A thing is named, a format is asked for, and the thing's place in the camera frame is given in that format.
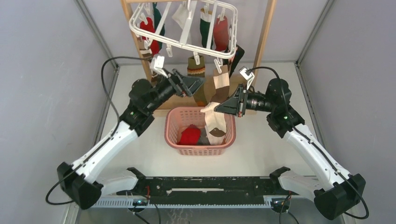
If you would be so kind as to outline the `beige brown ribbed sock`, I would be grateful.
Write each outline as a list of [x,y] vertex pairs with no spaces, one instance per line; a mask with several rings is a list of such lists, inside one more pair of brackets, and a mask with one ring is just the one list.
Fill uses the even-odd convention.
[[214,109],[228,98],[230,80],[226,65],[221,66],[221,72],[217,69],[214,70],[213,83],[215,94],[200,112],[205,114],[205,125],[209,134],[214,137],[222,137],[226,134],[225,115],[215,112]]

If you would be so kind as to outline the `white plastic clip hanger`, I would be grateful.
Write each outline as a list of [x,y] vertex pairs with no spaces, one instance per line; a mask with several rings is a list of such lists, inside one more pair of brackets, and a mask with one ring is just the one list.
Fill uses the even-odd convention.
[[184,49],[193,53],[196,58],[196,62],[199,63],[200,55],[208,55],[214,57],[214,62],[217,70],[220,72],[223,59],[230,59],[235,55],[236,52],[236,33],[237,33],[237,22],[238,22],[238,10],[235,6],[217,1],[217,0],[204,0],[205,10],[212,11],[212,20],[210,22],[209,35],[207,40],[207,46],[193,45],[188,42],[189,36],[191,35],[191,25],[196,12],[197,1],[196,0],[184,0],[182,3],[187,6],[189,17],[182,29],[179,40],[171,39],[165,36],[161,36],[160,32],[164,26],[167,18],[169,9],[172,5],[171,0],[166,1],[166,7],[162,14],[162,19],[159,23],[158,28],[154,31],[147,31],[137,25],[136,21],[140,20],[145,25],[149,23],[148,18],[142,12],[145,6],[149,4],[139,3],[137,10],[133,13],[129,19],[129,28],[131,32],[138,36],[146,37],[144,40],[144,47],[150,47],[153,41],[162,42],[166,45],[166,52],[169,57],[173,57],[172,47]]

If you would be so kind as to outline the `pink plastic laundry basket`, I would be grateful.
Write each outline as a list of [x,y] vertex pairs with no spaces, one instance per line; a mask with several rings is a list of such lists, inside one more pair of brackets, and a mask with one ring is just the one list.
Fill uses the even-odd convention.
[[231,115],[225,115],[226,135],[220,139],[219,144],[214,145],[209,142],[205,114],[200,110],[200,107],[177,107],[170,110],[165,123],[165,141],[181,155],[221,155],[235,141],[235,119]]

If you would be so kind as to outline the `white sock front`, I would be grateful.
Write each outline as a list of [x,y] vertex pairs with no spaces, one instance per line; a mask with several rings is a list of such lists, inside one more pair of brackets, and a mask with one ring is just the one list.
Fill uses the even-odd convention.
[[223,145],[224,144],[223,142],[225,140],[225,136],[224,135],[221,136],[221,137],[216,137],[216,136],[208,134],[207,138],[208,138],[209,143],[211,145]]

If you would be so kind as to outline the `grey sock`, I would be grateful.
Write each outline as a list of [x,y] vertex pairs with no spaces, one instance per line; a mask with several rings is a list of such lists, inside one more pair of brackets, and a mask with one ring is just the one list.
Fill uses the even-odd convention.
[[209,141],[207,135],[201,135],[199,137],[199,139],[198,139],[197,145],[198,146],[208,146],[208,145],[210,145],[210,141]]

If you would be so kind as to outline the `black patterned sock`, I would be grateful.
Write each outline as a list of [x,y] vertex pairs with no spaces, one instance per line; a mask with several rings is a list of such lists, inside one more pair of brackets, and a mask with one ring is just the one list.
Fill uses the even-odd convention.
[[228,59],[227,62],[229,77],[232,76],[232,74],[236,69],[236,66],[238,65],[238,63],[240,62],[240,60],[243,58],[244,55],[245,55],[245,50],[237,44],[235,55],[232,58]]

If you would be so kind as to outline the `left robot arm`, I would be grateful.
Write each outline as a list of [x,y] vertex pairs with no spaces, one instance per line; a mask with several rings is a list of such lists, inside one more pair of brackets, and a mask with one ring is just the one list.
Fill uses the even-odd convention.
[[115,127],[91,150],[72,164],[57,168],[60,187],[81,209],[92,207],[102,196],[130,190],[139,195],[146,182],[131,169],[115,178],[100,179],[107,164],[129,143],[140,137],[154,121],[154,111],[172,96],[192,97],[205,83],[203,77],[189,77],[173,69],[152,86],[146,79],[136,80],[129,92],[129,104]]

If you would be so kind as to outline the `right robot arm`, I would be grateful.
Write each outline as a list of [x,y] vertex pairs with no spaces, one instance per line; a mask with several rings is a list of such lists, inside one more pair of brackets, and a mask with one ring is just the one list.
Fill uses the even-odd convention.
[[270,80],[265,93],[240,84],[215,111],[236,117],[247,110],[266,112],[270,128],[294,147],[315,174],[315,178],[309,178],[282,167],[270,174],[270,189],[275,194],[286,190],[297,193],[314,202],[322,216],[334,220],[363,202],[366,181],[360,174],[351,174],[327,152],[290,105],[290,97],[288,83],[280,78]]

